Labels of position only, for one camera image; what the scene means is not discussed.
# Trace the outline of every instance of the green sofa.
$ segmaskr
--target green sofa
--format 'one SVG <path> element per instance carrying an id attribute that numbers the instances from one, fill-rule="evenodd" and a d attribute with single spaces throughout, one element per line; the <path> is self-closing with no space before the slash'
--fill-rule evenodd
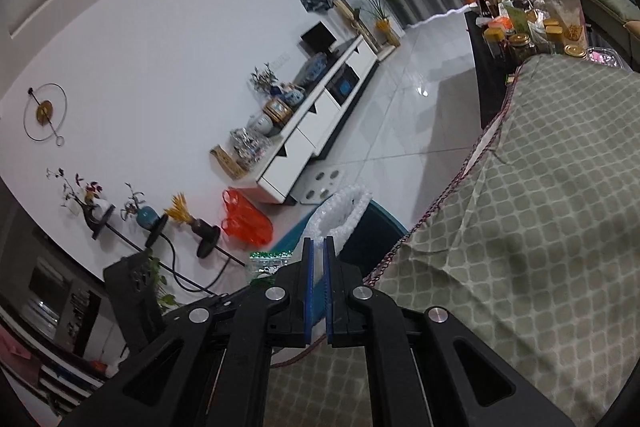
<path id="1" fill-rule="evenodd" d="M 581 0 L 587 22 L 596 26 L 636 71 L 640 71 L 640 8 L 630 0 Z"/>

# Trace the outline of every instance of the red cloth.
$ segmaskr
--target red cloth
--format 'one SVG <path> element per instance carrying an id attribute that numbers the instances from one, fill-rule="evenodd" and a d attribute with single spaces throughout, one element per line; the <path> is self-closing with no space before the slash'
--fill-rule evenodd
<path id="1" fill-rule="evenodd" d="M 0 360 L 32 386 L 37 387 L 40 360 L 2 326 L 0 326 Z"/>

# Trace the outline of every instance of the white tv stand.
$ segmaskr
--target white tv stand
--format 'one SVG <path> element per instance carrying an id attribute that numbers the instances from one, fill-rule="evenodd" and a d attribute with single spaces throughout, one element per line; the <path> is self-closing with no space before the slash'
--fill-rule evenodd
<path id="1" fill-rule="evenodd" d="M 283 130 L 271 139 L 273 146 L 260 163 L 232 185 L 254 201 L 284 203 L 306 163 L 322 152 L 350 110 L 377 61 L 364 38 L 358 36 L 307 95 Z M 353 69 L 358 83 L 340 105 L 325 88 L 344 64 Z"/>

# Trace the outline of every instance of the electrical outlet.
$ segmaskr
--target electrical outlet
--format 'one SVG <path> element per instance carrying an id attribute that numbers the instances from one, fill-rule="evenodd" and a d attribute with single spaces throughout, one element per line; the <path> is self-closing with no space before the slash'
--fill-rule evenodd
<path id="1" fill-rule="evenodd" d="M 283 67 L 287 62 L 291 60 L 291 55 L 287 52 L 284 52 L 278 58 L 269 63 L 271 67 L 271 71 L 278 71 L 281 67 Z"/>

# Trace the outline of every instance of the cabinet drawer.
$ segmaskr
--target cabinet drawer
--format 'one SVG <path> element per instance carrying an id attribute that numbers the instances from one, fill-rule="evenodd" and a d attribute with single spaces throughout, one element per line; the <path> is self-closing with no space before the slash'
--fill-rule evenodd
<path id="1" fill-rule="evenodd" d="M 306 162 L 311 158 L 313 150 L 314 146 L 311 145 L 311 142 L 298 129 L 294 129 L 287 141 L 280 147 L 278 154 L 267 167 L 262 178 L 280 194 L 286 196 L 300 176 L 302 169 L 305 168 Z"/>
<path id="2" fill-rule="evenodd" d="M 366 42 L 361 42 L 353 53 L 347 58 L 347 64 L 351 66 L 353 71 L 358 75 L 359 79 L 363 79 L 369 73 L 369 70 L 376 63 L 378 57 L 369 48 Z"/>
<path id="3" fill-rule="evenodd" d="M 339 111 L 338 103 L 324 90 L 304 116 L 298 129 L 316 147 Z"/>

